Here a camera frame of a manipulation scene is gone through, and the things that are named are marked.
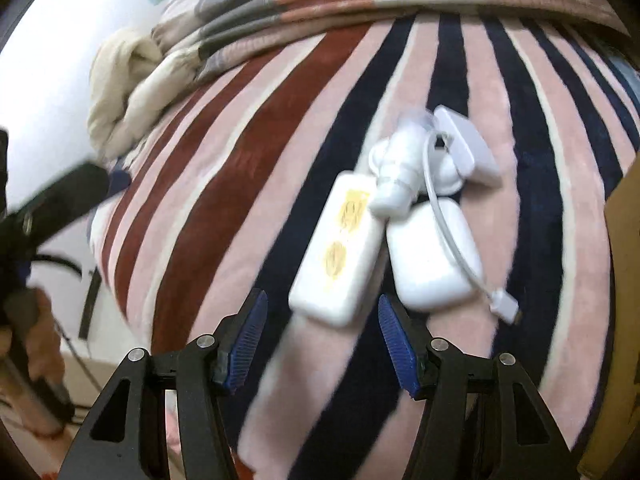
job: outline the black cable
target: black cable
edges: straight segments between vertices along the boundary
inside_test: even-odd
[[[82,268],[78,264],[63,258],[62,256],[56,256],[55,254],[36,254],[31,261],[57,264],[59,266],[66,267],[82,279]]]
[[[84,364],[84,361],[82,361],[82,358],[78,355],[78,352],[76,351],[76,347],[71,342],[71,339],[69,339],[69,336],[66,335],[64,329],[62,328],[62,326],[60,325],[58,320],[55,319],[54,322],[56,323],[56,330],[60,334],[60,337],[62,339],[64,339],[66,344],[69,346],[69,350],[71,351],[71,355],[74,357],[76,362],[78,362],[79,367],[82,368],[82,371],[86,375],[86,378],[89,379],[89,382],[94,386],[94,388],[96,390],[98,390],[98,393],[100,394],[102,392],[102,387],[100,386],[100,383],[95,378],[95,376],[91,373],[91,370],[89,370],[89,368],[86,366],[86,364]]]

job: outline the blue gripper pad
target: blue gripper pad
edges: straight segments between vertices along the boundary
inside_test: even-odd
[[[385,295],[380,296],[378,301],[378,322],[385,338],[389,357],[391,357],[391,361],[394,364],[400,387],[407,390],[412,398],[415,398],[420,390],[418,359],[400,325],[398,316],[396,316],[388,297]]]
[[[229,352],[228,375],[223,387],[232,395],[244,384],[266,321],[267,295],[261,292]]]

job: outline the folded blanket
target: folded blanket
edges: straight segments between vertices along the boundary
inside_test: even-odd
[[[127,153],[148,134],[160,112],[193,82],[196,48],[162,53],[149,37],[123,29],[100,47],[89,74],[92,146],[107,160]]]
[[[626,32],[606,0],[170,0],[152,33],[155,44],[125,31],[98,53],[91,77],[92,144],[105,158],[125,153],[187,88],[270,48],[335,27],[398,17],[416,7],[481,6],[516,8],[520,16],[561,13]],[[159,73],[144,80],[160,63],[159,51],[168,58]],[[143,80],[143,89],[131,93]]]

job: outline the white cable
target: white cable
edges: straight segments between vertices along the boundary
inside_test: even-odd
[[[481,290],[489,299],[493,297],[494,292],[489,290],[487,285],[481,280],[473,269],[466,262],[465,257],[460,252],[460,249],[456,245],[456,241],[449,230],[449,226],[447,225],[447,221],[442,214],[442,209],[440,209],[440,203],[438,202],[438,195],[436,193],[436,189],[433,183],[433,177],[431,176],[431,168],[429,166],[429,160],[431,153],[434,152],[436,147],[436,141],[438,140],[438,136],[442,137],[442,139],[446,142],[446,134],[442,132],[431,131],[427,137],[426,142],[424,143],[423,152],[422,152],[422,163],[424,166],[424,181],[427,187],[427,195],[429,196],[429,202],[431,203],[431,208],[433,209],[433,216],[436,219],[438,227],[440,228],[440,232],[442,233],[442,237],[445,239],[451,254],[453,254],[453,258],[456,263],[462,269],[462,272],[466,275],[468,280],[478,289]]]

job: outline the white wall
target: white wall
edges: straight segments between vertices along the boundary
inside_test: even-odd
[[[150,31],[163,4],[147,0],[36,0],[0,53],[0,125],[9,131],[8,202],[16,207],[43,184],[90,158],[85,121],[88,74],[100,43],[121,27]],[[46,250],[82,263],[81,283],[64,270],[34,268],[63,327],[77,334],[95,266],[78,222]]]

